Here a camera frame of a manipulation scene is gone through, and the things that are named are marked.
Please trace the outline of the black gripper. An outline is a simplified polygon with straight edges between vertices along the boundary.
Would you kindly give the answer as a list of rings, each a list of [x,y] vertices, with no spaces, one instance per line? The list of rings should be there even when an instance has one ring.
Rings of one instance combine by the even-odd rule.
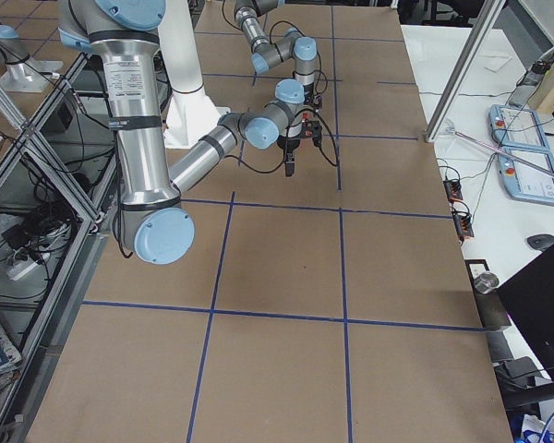
[[[322,125],[319,120],[303,118],[299,125],[289,129],[286,136],[280,135],[277,146],[284,151],[284,173],[286,177],[295,174],[295,150],[303,139],[310,138],[316,148],[322,147]]]
[[[322,96],[317,93],[313,87],[304,90],[304,105],[312,108],[313,110],[322,109]]]

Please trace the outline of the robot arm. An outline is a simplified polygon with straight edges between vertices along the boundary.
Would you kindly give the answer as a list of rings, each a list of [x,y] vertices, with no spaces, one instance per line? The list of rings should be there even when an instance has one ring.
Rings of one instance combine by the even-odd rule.
[[[184,1],[62,1],[64,45],[102,59],[124,178],[114,223],[122,251],[166,265],[191,247],[195,225],[182,196],[241,141],[264,150],[287,146],[302,128],[314,96],[316,42],[297,29],[270,40],[260,18],[274,1],[238,1],[236,26],[249,45],[257,73],[293,61],[274,99],[261,111],[233,113],[207,95],[192,18]]]
[[[304,104],[318,111],[322,107],[322,97],[317,86],[319,78],[325,75],[321,70],[317,42],[293,24],[279,40],[274,40],[270,34],[265,33],[259,22],[262,16],[284,4],[284,1],[235,1],[235,26],[246,37],[255,73],[265,74],[276,66],[293,60],[292,77],[304,89]]]

